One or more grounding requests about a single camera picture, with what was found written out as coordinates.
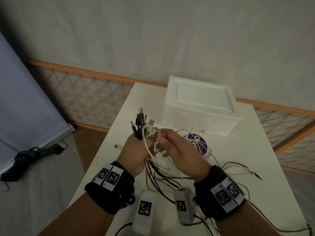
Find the white tracker device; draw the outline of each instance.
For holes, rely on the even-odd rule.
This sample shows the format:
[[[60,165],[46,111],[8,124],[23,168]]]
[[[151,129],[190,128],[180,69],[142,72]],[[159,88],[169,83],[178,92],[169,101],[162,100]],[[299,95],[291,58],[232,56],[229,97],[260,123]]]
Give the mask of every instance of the white tracker device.
[[[149,236],[157,195],[154,192],[144,190],[137,201],[134,221],[132,222],[133,231],[144,236]]]
[[[192,224],[196,214],[196,206],[192,201],[193,193],[190,188],[179,188],[174,191],[177,217],[182,224]]]

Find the forearm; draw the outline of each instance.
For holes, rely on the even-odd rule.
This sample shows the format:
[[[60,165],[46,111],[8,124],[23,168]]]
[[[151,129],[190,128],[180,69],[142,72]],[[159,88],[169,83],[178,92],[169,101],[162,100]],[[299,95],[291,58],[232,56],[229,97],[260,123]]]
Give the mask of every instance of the forearm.
[[[104,236],[113,219],[84,193],[38,236]]]
[[[222,236],[279,236],[247,202],[229,218],[215,223]]]

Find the circular label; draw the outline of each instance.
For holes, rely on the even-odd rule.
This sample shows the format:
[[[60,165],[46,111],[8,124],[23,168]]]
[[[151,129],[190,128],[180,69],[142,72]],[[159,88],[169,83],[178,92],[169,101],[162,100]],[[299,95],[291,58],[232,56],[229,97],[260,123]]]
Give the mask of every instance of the circular label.
[[[192,140],[192,144],[194,145],[194,147],[197,149],[197,151],[201,154],[201,155],[205,155],[207,153],[207,143],[206,141],[199,135],[194,134],[194,133],[190,133],[185,136],[186,138],[188,138],[189,140]]]

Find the white table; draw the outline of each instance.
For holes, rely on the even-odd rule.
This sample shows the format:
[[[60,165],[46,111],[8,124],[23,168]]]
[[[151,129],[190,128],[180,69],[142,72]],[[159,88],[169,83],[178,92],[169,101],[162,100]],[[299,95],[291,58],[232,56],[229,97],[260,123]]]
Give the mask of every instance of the white table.
[[[102,166],[111,163],[118,157],[120,151],[114,148],[114,145],[124,145],[127,137],[132,133],[130,121],[135,120],[139,108],[143,108],[144,114],[148,115],[148,119],[155,120],[158,128],[162,127],[159,123],[166,90],[163,87],[135,83],[69,205],[84,193],[85,185],[91,181]],[[228,161],[236,161],[248,166],[263,179],[263,181],[260,181],[251,175],[233,177],[237,182],[248,187],[251,202],[276,227],[283,230],[305,228],[305,219],[253,106],[245,103],[238,103],[238,105],[242,112],[242,121],[227,137],[209,135],[201,131],[193,131],[193,133],[197,133],[206,140],[221,166]],[[166,194],[172,197],[173,193],[162,186],[163,184],[160,185],[163,191],[167,191]],[[141,173],[136,177],[135,193],[139,194],[145,189],[147,189],[145,174]],[[151,235],[208,235],[203,225],[180,225],[175,206],[160,194],[158,204],[159,207],[156,208],[158,210],[154,213]],[[130,207],[120,210],[106,235],[114,235],[121,226],[131,222],[132,213]],[[121,232],[122,235],[132,235],[131,228],[124,230],[128,231],[128,234]],[[308,232],[282,233],[282,235],[308,235]]]

